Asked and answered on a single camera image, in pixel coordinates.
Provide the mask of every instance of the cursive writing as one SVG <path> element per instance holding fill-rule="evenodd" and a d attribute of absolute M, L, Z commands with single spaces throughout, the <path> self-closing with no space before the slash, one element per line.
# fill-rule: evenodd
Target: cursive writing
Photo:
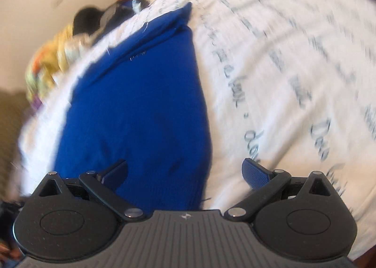
<path fill-rule="evenodd" d="M 301 109 L 305 109 L 305 102 L 312 101 L 311 92 L 302 87 L 297 76 L 290 79 L 290 85 L 292 86 L 295 92 L 295 96 L 298 100 L 299 107 Z"/>
<path fill-rule="evenodd" d="M 230 78 L 230 74 L 232 73 L 233 70 L 234 70 L 234 67 L 232 65 L 226 65 L 223 68 L 224 75 L 226 76 L 227 79 Z"/>
<path fill-rule="evenodd" d="M 235 102 L 235 107 L 238 107 L 240 102 L 244 102 L 246 100 L 246 94 L 243 92 L 241 87 L 241 81 L 247 79 L 246 76 L 236 77 L 232 81 L 229 82 L 229 87 L 232 91 L 232 100 Z"/>
<path fill-rule="evenodd" d="M 253 35 L 255 37 L 261 37 L 262 35 L 266 35 L 265 32 L 261 32 L 260 30 L 258 30 L 256 27 L 252 26 L 252 24 L 249 22 L 249 20 L 245 19 L 244 17 L 242 17 L 240 19 L 240 21 L 243 23 L 244 26 L 246 26 L 246 28 L 253 33 Z"/>
<path fill-rule="evenodd" d="M 318 148 L 318 155 L 321 161 L 325 161 L 329 155 L 330 148 L 328 147 L 328 142 L 325 141 L 324 136 L 329 133 L 330 129 L 330 119 L 326 119 L 317 124 L 312 124 L 311 126 L 311 138 L 315 141 L 315 148 Z"/>
<path fill-rule="evenodd" d="M 259 163 L 260 159 L 258 159 L 259 145 L 255 143 L 255 141 L 262 137 L 263 134 L 264 131 L 257 134 L 254 130 L 248 130 L 244 135 L 244 140 L 247 142 L 247 150 L 249 150 L 249 156 L 256 163 Z"/>
<path fill-rule="evenodd" d="M 331 168 L 329 168 L 328 172 L 326 173 L 326 177 L 328 178 L 329 182 L 333 185 L 335 191 L 342 196 L 343 193 L 346 191 L 347 181 L 342 186 L 339 183 L 339 180 L 335 177 L 336 170 L 343 169 L 344 163 L 334 164 Z"/>
<path fill-rule="evenodd" d="M 338 75 L 341 77 L 341 79 L 343 79 L 346 84 L 349 84 L 351 82 L 355 82 L 356 80 L 356 75 L 355 75 L 355 72 L 351 72 L 349 75 L 347 75 L 343 69 L 341 68 L 341 64 L 336 64 L 335 66 L 335 70 L 337 71 Z"/>
<path fill-rule="evenodd" d="M 309 43 L 313 46 L 313 48 L 321 53 L 321 55 L 325 58 L 325 60 L 329 60 L 329 54 L 328 52 L 324 49 L 323 44 L 321 43 L 319 38 L 316 37 L 309 37 L 308 38 Z"/>
<path fill-rule="evenodd" d="M 368 131 L 371 132 L 371 137 L 376 141 L 376 108 L 372 110 L 371 105 L 365 108 L 364 121 L 368 125 Z"/>
<path fill-rule="evenodd" d="M 285 63 L 281 59 L 281 51 L 278 50 L 278 53 L 275 50 L 269 52 L 269 57 L 273 61 L 274 65 L 278 68 L 280 72 L 283 71 Z"/>
<path fill-rule="evenodd" d="M 218 56 L 220 62 L 224 62 L 227 60 L 227 54 L 223 49 L 213 51 L 213 54 L 216 54 Z"/>

